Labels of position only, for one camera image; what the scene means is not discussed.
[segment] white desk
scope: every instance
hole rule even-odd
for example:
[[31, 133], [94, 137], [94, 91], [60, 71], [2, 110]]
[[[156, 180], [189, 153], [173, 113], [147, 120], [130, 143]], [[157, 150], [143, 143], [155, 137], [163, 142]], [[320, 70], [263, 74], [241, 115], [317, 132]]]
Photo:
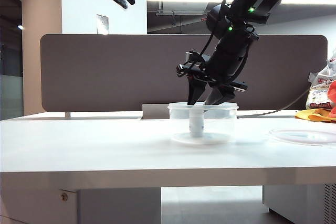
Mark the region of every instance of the white desk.
[[336, 132], [295, 118], [237, 119], [234, 141], [170, 141], [168, 120], [60, 119], [1, 122], [2, 189], [160, 188], [336, 183], [336, 148], [277, 142], [274, 128]]

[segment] orange object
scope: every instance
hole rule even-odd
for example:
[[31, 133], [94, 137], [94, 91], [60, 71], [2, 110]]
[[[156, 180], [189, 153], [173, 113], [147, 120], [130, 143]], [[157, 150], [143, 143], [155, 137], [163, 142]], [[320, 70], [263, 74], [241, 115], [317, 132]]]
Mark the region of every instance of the orange object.
[[[328, 98], [336, 104], [336, 81], [333, 81], [329, 87]], [[330, 111], [328, 117], [336, 118], [336, 107]]]

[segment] desk leg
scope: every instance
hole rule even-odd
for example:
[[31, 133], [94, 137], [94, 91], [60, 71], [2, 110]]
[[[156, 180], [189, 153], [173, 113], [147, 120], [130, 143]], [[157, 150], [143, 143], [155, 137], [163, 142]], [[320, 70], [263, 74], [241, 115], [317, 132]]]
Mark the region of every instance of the desk leg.
[[95, 223], [160, 224], [160, 187], [78, 191], [78, 224]]

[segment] gray partition panel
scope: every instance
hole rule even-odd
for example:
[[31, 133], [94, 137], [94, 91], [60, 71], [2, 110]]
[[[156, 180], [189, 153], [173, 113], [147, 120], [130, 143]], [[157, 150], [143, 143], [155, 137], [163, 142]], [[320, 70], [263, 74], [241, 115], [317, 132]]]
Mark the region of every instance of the gray partition panel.
[[[187, 100], [176, 76], [185, 52], [201, 51], [209, 35], [45, 35], [41, 39], [42, 104], [50, 112], [141, 111], [144, 103]], [[206, 53], [211, 54], [214, 39]], [[326, 64], [320, 35], [260, 35], [238, 80], [248, 84], [233, 102], [274, 109], [307, 87], [309, 72]], [[295, 108], [304, 107], [304, 98]]]

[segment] snack bag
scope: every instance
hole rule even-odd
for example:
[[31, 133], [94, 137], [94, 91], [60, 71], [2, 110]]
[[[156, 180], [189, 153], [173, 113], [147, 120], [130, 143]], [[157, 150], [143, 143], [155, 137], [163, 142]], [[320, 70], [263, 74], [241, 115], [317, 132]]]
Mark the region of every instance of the snack bag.
[[335, 104], [328, 98], [328, 89], [331, 83], [336, 80], [336, 49], [333, 51], [333, 57], [327, 60], [327, 66], [316, 76], [310, 74], [311, 82], [306, 109], [322, 108], [331, 110]]

